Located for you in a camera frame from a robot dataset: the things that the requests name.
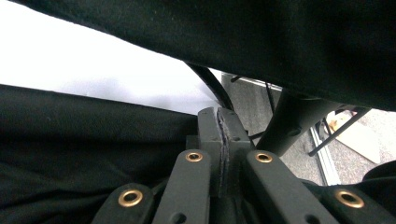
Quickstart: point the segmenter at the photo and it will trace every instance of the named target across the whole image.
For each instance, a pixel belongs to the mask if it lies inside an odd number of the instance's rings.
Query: metal grommet
[[[265,154],[265,153],[257,153],[256,160],[260,161],[260,162],[271,162],[272,161],[272,157],[270,155]]]
[[[126,199],[127,196],[132,195],[134,198],[132,200]],[[137,189],[127,189],[122,192],[122,194],[119,197],[119,204],[122,207],[132,207],[137,204],[139,204],[143,199],[143,193],[140,190]]]
[[[187,154],[186,160],[187,161],[200,161],[204,156],[198,152],[191,152]]]
[[[364,201],[361,197],[346,189],[338,189],[335,192],[335,198],[349,207],[362,208],[364,206]]]

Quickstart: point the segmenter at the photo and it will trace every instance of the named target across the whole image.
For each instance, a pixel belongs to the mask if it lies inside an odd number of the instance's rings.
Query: black fabric
[[[172,171],[196,116],[0,86],[0,223],[89,223],[119,186]]]
[[[184,144],[0,143],[0,223],[89,223],[128,183],[169,176]]]
[[[396,217],[396,176],[364,180],[356,185]]]
[[[193,115],[0,85],[0,136],[8,139],[134,143],[185,142]]]
[[[393,176],[396,176],[396,161],[389,161],[367,172],[363,180]]]
[[[184,62],[396,111],[395,1],[13,1]]]

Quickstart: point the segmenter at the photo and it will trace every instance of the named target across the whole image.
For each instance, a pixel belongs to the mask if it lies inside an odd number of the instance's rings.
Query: white wall
[[[8,1],[0,1],[0,83],[190,114],[218,106],[183,62]]]

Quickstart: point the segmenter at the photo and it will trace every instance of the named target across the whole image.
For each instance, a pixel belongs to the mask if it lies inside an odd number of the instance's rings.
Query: gray carpet
[[[225,75],[221,82],[230,94],[235,112],[239,115],[245,129],[250,135],[264,131],[272,117],[266,89],[243,80],[231,83],[230,79],[231,76]],[[273,93],[277,102],[280,92],[273,91]],[[380,146],[381,164],[396,160],[396,138],[394,137],[396,113],[373,109],[359,122],[376,133]],[[318,157],[311,158],[307,155],[307,152],[314,147],[310,132],[305,133],[281,157],[281,160],[297,177],[323,185]],[[379,165],[365,159],[337,140],[332,141],[328,148],[342,184],[360,182],[364,174]]]

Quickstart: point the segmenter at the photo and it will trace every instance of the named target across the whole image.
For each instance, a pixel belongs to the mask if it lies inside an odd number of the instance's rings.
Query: cable
[[[273,114],[275,113],[275,103],[274,103],[274,96],[270,90],[270,87],[268,86],[268,83],[265,82],[265,89],[267,89],[267,94],[268,94],[268,100],[270,101],[270,106]]]
[[[318,145],[314,150],[310,151],[308,155],[310,157],[315,156],[323,147],[329,144],[332,140],[334,140],[338,135],[340,135],[343,131],[349,128],[353,123],[358,121],[361,117],[367,114],[371,109],[370,108],[361,108],[357,115],[353,116],[349,121],[347,121],[343,126],[341,126],[337,131],[335,131],[332,135],[330,135],[326,140],[324,140],[320,145]]]
[[[271,111],[274,114],[274,112],[275,112],[274,96],[271,92],[270,87],[268,86],[268,83],[266,83],[266,82],[265,82],[265,89],[267,89],[267,95],[268,95],[268,100],[270,101]],[[264,133],[265,133],[265,131],[260,132],[260,133],[255,133],[255,134],[249,136],[249,138],[250,138],[250,140],[254,140],[256,138],[261,137]]]
[[[213,75],[213,73],[210,72],[208,68],[192,63],[185,64],[188,65],[189,68],[192,69],[192,71],[194,71],[195,74],[198,75],[198,77],[213,92],[222,107],[233,111],[233,102],[231,102],[230,96],[228,95],[227,91],[224,90],[223,86],[221,83],[219,83],[215,75]]]

